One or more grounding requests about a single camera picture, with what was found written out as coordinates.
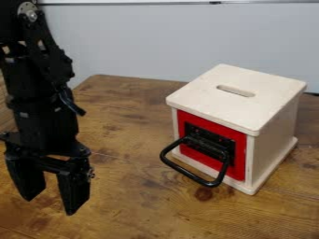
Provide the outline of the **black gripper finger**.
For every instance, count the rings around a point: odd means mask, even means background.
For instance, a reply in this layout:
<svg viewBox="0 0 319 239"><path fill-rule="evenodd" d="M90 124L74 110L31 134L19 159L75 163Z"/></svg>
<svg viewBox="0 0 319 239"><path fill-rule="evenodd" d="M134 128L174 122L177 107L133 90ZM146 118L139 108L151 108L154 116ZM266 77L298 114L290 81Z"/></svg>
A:
<svg viewBox="0 0 319 239"><path fill-rule="evenodd" d="M7 154L10 177L22 197L30 202L47 188L44 172L20 156Z"/></svg>
<svg viewBox="0 0 319 239"><path fill-rule="evenodd" d="M66 214L73 216L90 199L94 173L89 158L70 159L56 176Z"/></svg>

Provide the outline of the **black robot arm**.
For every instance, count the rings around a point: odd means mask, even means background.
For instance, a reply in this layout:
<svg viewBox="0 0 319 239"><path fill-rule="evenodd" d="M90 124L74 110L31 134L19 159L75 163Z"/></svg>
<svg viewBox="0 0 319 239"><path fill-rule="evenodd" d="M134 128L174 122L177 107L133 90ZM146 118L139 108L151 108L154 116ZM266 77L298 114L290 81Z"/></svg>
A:
<svg viewBox="0 0 319 239"><path fill-rule="evenodd" d="M91 151L78 141L86 111L67 86L75 77L73 60L54 40L36 0L0 0L0 71L18 127L0 133L11 179L30 201L47 188L46 173L55 174L71 216L90 199L94 177Z"/></svg>

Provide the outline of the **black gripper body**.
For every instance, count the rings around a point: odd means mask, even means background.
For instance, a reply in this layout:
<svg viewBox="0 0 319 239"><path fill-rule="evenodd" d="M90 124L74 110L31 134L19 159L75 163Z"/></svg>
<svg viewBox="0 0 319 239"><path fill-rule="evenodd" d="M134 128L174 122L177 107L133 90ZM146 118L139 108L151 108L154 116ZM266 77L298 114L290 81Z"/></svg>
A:
<svg viewBox="0 0 319 239"><path fill-rule="evenodd" d="M90 149L78 140L79 122L74 104L60 98L10 97L18 130L0 133L7 146L7 165L14 175L51 173L87 175Z"/></svg>

